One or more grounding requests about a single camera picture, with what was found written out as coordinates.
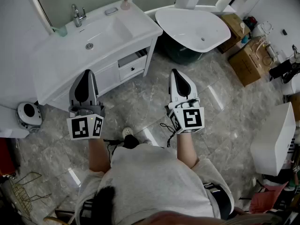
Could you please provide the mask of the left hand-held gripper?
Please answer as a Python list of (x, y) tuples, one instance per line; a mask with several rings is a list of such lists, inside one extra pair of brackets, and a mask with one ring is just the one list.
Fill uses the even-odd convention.
[[(105, 107), (98, 105), (98, 88), (94, 73), (87, 69), (74, 81), (69, 91), (70, 118), (67, 126), (71, 140), (100, 138), (105, 117)], [(87, 107), (74, 106), (86, 103)]]

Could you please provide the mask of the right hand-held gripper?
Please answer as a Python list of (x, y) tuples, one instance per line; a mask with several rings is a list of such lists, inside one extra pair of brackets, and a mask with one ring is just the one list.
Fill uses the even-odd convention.
[(204, 128), (204, 108), (195, 83), (183, 72), (172, 69), (169, 75), (171, 101), (167, 106), (167, 116), (176, 134), (195, 133)]

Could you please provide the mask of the person's right forearm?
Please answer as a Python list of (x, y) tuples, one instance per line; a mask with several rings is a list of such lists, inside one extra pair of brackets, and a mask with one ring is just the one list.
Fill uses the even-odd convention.
[(177, 134), (177, 159), (189, 168), (193, 168), (198, 163), (191, 133)]

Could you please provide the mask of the person's left forearm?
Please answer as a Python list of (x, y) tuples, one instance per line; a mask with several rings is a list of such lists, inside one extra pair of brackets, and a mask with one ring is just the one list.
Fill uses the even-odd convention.
[(106, 173), (110, 170), (110, 160), (103, 139), (89, 139), (89, 169)]

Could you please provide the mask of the white vanity sink cabinet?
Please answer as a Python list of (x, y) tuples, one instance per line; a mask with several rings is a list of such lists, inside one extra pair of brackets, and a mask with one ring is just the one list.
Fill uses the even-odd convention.
[(120, 6), (93, 10), (80, 27), (68, 23), (66, 36), (52, 34), (37, 45), (30, 67), (39, 104), (65, 109), (71, 85), (86, 69), (94, 72), (100, 95), (147, 74), (163, 31), (134, 3), (128, 10)]

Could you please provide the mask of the white vanity drawer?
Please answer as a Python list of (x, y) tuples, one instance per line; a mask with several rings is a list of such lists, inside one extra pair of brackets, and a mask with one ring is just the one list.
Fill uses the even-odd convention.
[(147, 50), (145, 48), (118, 60), (120, 80), (123, 81), (144, 70), (146, 60)]

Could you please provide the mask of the white round robot vacuum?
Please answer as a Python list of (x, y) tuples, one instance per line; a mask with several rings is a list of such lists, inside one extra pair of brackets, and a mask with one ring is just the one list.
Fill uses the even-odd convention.
[(43, 120), (38, 105), (22, 102), (18, 105), (16, 114), (21, 128), (30, 133), (36, 133), (40, 129)]

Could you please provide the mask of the white bathtub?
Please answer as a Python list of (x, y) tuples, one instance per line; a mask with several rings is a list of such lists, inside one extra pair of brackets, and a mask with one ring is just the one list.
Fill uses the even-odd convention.
[(225, 22), (207, 11), (162, 8), (155, 13), (155, 19), (163, 30), (158, 39), (160, 47), (178, 64), (200, 59), (231, 37)]

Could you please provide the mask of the person's black trouser leg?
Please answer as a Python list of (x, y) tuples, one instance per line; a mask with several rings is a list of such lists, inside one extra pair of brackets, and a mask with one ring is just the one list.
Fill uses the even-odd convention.
[(123, 147), (127, 149), (134, 149), (140, 143), (139, 141), (131, 134), (125, 136)]

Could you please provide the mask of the chrome faucet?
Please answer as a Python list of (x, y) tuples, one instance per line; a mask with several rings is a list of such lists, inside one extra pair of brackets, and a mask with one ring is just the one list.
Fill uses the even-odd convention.
[(82, 20), (86, 18), (85, 8), (84, 7), (82, 8), (83, 11), (82, 15), (79, 14), (79, 10), (76, 4), (72, 4), (71, 8), (72, 8), (73, 22), (75, 23), (75, 26), (81, 27)]

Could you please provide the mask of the small cardboard box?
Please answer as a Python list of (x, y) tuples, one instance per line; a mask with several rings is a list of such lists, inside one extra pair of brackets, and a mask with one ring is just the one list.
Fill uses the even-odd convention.
[(235, 13), (221, 15), (221, 19), (231, 32), (230, 38), (217, 47), (221, 53), (225, 53), (249, 34), (250, 29)]

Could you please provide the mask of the red box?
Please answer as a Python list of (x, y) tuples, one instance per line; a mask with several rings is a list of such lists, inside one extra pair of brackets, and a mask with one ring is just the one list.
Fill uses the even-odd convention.
[(15, 172), (15, 166), (10, 156), (5, 138), (0, 138), (0, 175), (10, 175)]

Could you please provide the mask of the white round-lid appliance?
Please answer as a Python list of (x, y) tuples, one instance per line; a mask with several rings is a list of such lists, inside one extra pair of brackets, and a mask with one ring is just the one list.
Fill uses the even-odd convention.
[(268, 36), (273, 31), (273, 26), (270, 22), (265, 21), (263, 23), (257, 24), (253, 31), (252, 37), (261, 37), (261, 36)]

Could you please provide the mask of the white rectangular cabinet box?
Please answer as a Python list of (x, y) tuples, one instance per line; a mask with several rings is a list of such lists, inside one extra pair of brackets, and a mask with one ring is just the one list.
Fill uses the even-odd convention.
[(271, 176), (279, 174), (295, 129), (292, 103), (277, 105), (271, 110), (250, 146), (257, 173)]

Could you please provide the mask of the pink cloth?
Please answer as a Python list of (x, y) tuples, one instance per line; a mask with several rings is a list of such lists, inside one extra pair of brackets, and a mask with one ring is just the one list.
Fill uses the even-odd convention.
[(288, 182), (277, 186), (263, 185), (265, 191), (253, 195), (249, 206), (249, 212), (251, 214), (256, 214), (271, 210), (287, 184)]

